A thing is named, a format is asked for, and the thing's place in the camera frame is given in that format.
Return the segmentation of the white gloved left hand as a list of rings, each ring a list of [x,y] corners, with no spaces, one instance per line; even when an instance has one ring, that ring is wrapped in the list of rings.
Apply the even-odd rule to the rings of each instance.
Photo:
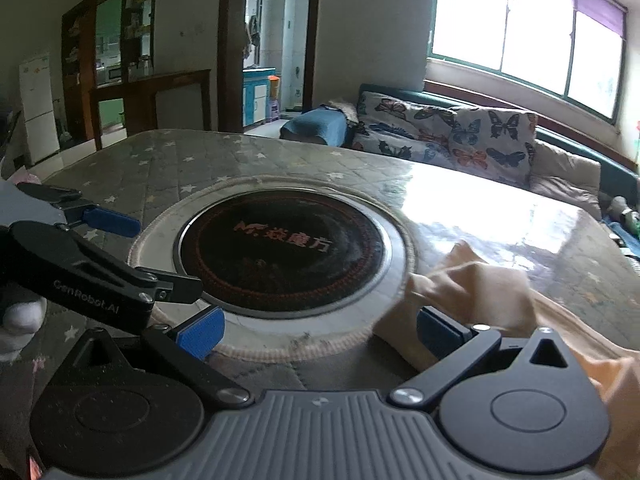
[[[20,289],[1,300],[0,360],[14,361],[40,330],[47,299]]]

